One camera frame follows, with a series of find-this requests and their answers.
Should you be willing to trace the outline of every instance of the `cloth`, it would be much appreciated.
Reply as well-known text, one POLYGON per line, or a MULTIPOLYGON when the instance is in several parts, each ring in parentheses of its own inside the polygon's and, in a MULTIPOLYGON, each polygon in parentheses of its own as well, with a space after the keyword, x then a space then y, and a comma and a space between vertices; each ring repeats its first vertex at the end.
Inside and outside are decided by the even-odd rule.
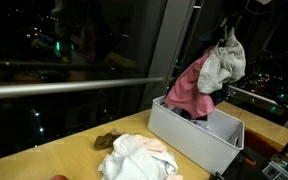
POLYGON ((215 47, 205 61, 197 83, 199 92, 210 94, 222 89, 223 83, 238 81, 245 75, 245 66, 243 46, 232 28, 225 46, 215 47))
POLYGON ((228 97, 229 83, 223 83, 222 89, 214 91, 210 94, 214 106, 220 104, 228 97))
POLYGON ((191 64, 176 80, 164 102, 168 106, 174 106, 186 110, 192 119, 205 116, 214 110, 214 104, 208 94, 203 94, 196 88, 201 68, 209 57, 211 49, 207 49, 204 55, 191 64))
POLYGON ((205 131, 213 134, 214 136, 216 136, 215 132, 212 130, 212 127, 210 127, 209 125, 205 124, 205 121, 200 121, 200 120, 189 120, 191 123, 195 124, 196 126, 199 126, 200 128, 204 129, 205 131))
POLYGON ((191 115, 185 111, 184 109, 178 108, 178 107, 167 107, 169 110, 171 110, 173 113, 180 115, 182 118, 187 119, 187 120, 202 120, 202 121, 207 121, 207 115, 206 116, 201 116, 198 117, 197 119, 192 119, 191 115))
POLYGON ((124 134, 113 143, 114 151, 99 165, 102 180, 182 180, 176 175, 174 155, 157 139, 124 134))

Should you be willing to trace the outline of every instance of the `brown object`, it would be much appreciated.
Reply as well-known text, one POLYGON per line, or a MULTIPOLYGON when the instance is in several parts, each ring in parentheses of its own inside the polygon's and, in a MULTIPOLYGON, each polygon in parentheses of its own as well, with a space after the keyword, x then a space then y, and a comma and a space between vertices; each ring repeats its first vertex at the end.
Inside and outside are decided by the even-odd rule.
POLYGON ((94 148, 102 150, 113 147, 113 142, 123 134, 125 134, 125 131, 118 131, 114 128, 110 133, 105 134, 105 136, 98 136, 95 140, 94 148))
POLYGON ((246 130, 245 131, 245 145, 259 153, 260 155, 270 159, 273 155, 280 152, 279 149, 270 145, 267 140, 256 132, 246 130))

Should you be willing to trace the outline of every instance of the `glass window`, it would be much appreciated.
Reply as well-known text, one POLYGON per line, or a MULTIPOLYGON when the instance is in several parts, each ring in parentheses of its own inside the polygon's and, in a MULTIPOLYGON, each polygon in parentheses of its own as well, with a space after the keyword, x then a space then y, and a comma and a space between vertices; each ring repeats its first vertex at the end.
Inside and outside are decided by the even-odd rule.
MULTIPOLYGON (((0 0, 0 86, 146 78, 166 2, 0 0)), ((144 87, 0 99, 0 158, 136 113, 144 87)))
MULTIPOLYGON (((176 61, 173 81, 198 59, 203 51, 216 42, 209 41, 216 27, 231 13, 236 19, 236 37, 246 54, 246 75, 231 85, 269 100, 279 99, 288 105, 288 2, 272 1, 203 1, 196 9, 176 61)), ((226 101, 284 125, 288 114, 279 106, 230 89, 226 101)))

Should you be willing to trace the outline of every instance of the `white cloth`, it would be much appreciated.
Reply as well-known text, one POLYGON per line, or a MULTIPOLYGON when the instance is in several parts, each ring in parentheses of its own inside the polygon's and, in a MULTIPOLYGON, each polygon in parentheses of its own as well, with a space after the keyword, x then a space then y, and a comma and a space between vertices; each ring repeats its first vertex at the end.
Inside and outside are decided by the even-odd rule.
POLYGON ((216 46, 202 66, 197 82, 199 92, 210 94, 222 89, 223 83, 238 81, 245 74, 245 52, 230 31, 225 46, 216 46))
POLYGON ((114 151, 106 155, 98 168, 103 173, 102 180, 182 179, 175 176, 178 167, 174 155, 167 152, 166 147, 156 148, 162 150, 157 152, 153 148, 157 144, 156 139, 148 142, 143 140, 143 136, 135 136, 124 134, 114 141, 114 151))

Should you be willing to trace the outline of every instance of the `red object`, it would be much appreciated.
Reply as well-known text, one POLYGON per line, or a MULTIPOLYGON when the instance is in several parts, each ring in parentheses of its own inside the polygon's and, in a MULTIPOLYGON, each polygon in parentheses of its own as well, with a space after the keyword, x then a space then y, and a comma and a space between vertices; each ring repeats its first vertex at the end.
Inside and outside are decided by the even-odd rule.
POLYGON ((56 175, 51 177, 49 180, 69 180, 69 179, 63 175, 56 175))
POLYGON ((207 49, 200 59, 181 74, 164 100, 168 106, 186 110, 193 119, 205 116, 214 110, 212 98, 208 94, 200 93, 197 88, 202 66, 210 51, 210 48, 207 49))
POLYGON ((249 166, 251 166, 251 167, 255 167, 256 166, 256 162, 255 161, 253 162, 253 161, 249 160, 248 158, 245 158, 244 162, 246 164, 248 164, 249 166))

